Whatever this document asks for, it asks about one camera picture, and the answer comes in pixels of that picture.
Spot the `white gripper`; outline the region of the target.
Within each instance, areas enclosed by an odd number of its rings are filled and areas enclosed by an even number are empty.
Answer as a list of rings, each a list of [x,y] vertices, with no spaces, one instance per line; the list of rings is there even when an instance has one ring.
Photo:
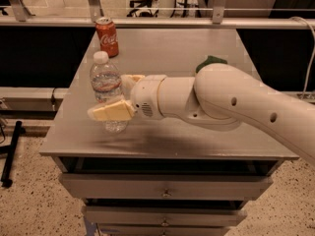
[[[166,75],[121,76],[122,87],[131,90],[131,101],[121,99],[113,103],[100,103],[88,110],[88,116],[96,121],[129,121],[135,112],[145,119],[162,119],[158,108],[158,89]]]

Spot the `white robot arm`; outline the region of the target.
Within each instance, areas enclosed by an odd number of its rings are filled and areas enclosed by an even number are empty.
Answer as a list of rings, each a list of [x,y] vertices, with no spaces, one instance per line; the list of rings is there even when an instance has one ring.
[[[244,122],[315,165],[315,105],[270,88],[237,68],[213,63],[193,77],[127,75],[125,80],[130,98],[89,109],[91,119],[169,117],[217,131],[233,130]]]

